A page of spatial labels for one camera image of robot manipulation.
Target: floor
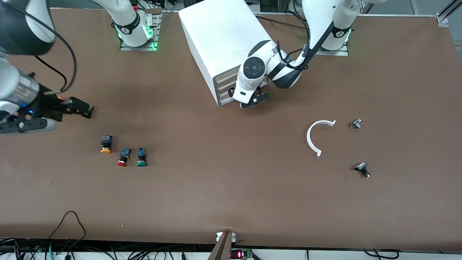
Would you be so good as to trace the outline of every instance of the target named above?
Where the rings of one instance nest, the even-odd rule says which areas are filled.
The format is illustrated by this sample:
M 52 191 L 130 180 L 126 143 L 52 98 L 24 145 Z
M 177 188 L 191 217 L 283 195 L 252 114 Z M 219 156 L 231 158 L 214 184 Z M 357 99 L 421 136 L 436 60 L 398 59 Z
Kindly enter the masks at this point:
M 377 14 L 412 14 L 410 1 L 414 1 L 418 14 L 436 14 L 451 0 L 388 0 L 383 4 L 376 4 L 370 13 Z M 100 8 L 90 0 L 49 0 L 50 7 L 65 8 Z M 449 28 L 455 42 L 462 42 L 462 10 L 457 10 L 448 18 Z M 462 47 L 456 47 L 462 61 Z

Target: brown mat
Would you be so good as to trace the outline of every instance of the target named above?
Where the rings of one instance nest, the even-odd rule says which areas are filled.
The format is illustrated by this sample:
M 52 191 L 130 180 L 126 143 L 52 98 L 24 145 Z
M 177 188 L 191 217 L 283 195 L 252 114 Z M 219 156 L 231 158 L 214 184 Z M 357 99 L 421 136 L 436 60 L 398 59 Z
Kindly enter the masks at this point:
M 316 56 L 295 87 L 241 110 L 216 106 L 177 13 L 149 53 L 118 51 L 104 11 L 52 15 L 78 59 L 66 94 L 96 112 L 0 136 L 1 237 L 48 237 L 75 210 L 87 239 L 213 243 L 231 229 L 248 245 L 462 250 L 462 67 L 436 19 L 359 17 L 349 57 Z M 286 51 L 305 41 L 262 24 Z M 44 60 L 71 74 L 63 44 Z M 10 61 L 61 85 L 33 57 Z M 306 142 L 317 120 L 337 120 L 312 131 L 319 158 Z M 113 154 L 99 153 L 104 134 Z M 116 166 L 121 147 L 146 147 L 149 166 Z M 80 234 L 69 217 L 55 238 Z

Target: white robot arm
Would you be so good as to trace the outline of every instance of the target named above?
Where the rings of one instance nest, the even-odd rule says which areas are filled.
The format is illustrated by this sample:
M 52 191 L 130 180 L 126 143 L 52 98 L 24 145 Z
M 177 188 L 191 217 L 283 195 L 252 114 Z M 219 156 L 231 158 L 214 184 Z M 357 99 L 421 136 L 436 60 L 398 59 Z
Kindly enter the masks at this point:
M 371 3 L 385 1 L 368 0 Z M 310 35 L 296 60 L 279 49 L 274 41 L 268 40 L 258 43 L 241 65 L 236 88 L 230 95 L 241 102 L 242 108 L 256 105 L 269 98 L 268 94 L 265 94 L 265 98 L 259 98 L 255 94 L 256 90 L 260 90 L 258 87 L 264 76 L 271 79 L 278 88 L 290 88 L 297 82 L 302 71 L 307 69 L 308 63 L 321 47 L 326 50 L 342 47 L 353 21 L 359 14 L 359 0 L 303 0 L 302 8 Z M 256 58 L 261 59 L 258 60 L 259 66 L 252 62 Z M 249 73 L 257 68 L 264 68 L 265 74 Z
M 96 1 L 110 14 L 126 45 L 138 47 L 152 38 L 148 33 L 152 16 L 135 11 L 129 0 Z M 52 130 L 63 114 L 91 118 L 93 106 L 73 97 L 63 100 L 33 74 L 7 61 L 8 55 L 47 53 L 56 40 L 54 29 L 47 0 L 0 0 L 0 133 Z
M 152 38 L 148 33 L 152 14 L 134 10 L 129 0 L 94 0 L 111 16 L 122 41 L 130 47 L 138 47 Z

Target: white box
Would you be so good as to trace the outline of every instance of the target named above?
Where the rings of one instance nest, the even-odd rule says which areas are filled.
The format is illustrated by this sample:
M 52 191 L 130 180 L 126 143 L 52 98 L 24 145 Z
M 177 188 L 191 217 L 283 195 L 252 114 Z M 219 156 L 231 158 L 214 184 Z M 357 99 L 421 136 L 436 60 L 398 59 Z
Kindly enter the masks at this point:
M 244 0 L 204 0 L 180 10 L 189 48 L 218 106 L 231 101 L 239 66 L 270 36 Z

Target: white arc piece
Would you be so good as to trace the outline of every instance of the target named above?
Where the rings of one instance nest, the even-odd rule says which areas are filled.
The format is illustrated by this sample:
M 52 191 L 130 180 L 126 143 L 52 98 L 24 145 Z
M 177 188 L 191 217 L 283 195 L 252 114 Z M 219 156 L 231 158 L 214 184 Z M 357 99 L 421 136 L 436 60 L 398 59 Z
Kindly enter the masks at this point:
M 306 140 L 308 141 L 308 145 L 311 147 L 311 149 L 313 149 L 313 151 L 315 151 L 317 153 L 316 156 L 319 157 L 321 155 L 321 150 L 316 148 L 316 146 L 311 141 L 311 137 L 310 137 L 311 129 L 313 128 L 313 126 L 315 126 L 317 124 L 326 124 L 326 125 L 329 125 L 329 126 L 333 126 L 335 124 L 335 120 L 333 122 L 330 122 L 330 121 L 327 121 L 327 120 L 319 120 L 317 122 L 314 122 L 314 124 L 312 124 L 310 126 L 310 128 L 308 128 L 308 132 L 306 132 Z

